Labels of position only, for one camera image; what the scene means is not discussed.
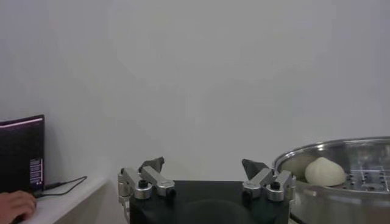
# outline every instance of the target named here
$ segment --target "laptop screen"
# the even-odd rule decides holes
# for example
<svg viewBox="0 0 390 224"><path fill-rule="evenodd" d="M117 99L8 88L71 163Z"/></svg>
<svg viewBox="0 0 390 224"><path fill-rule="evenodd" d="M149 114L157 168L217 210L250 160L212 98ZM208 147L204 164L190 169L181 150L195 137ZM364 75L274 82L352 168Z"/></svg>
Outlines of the laptop screen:
<svg viewBox="0 0 390 224"><path fill-rule="evenodd" d="M44 116L0 122L0 192L44 186Z"/></svg>

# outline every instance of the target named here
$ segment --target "white steamed bun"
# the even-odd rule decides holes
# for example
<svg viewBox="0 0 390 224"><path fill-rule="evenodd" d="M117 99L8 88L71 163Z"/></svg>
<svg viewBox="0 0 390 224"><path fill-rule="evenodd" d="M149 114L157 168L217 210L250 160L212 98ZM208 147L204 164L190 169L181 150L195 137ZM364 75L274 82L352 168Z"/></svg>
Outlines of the white steamed bun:
<svg viewBox="0 0 390 224"><path fill-rule="evenodd" d="M346 180L342 167L324 157L316 159L306 167L305 177L310 184L319 186L336 186Z"/></svg>

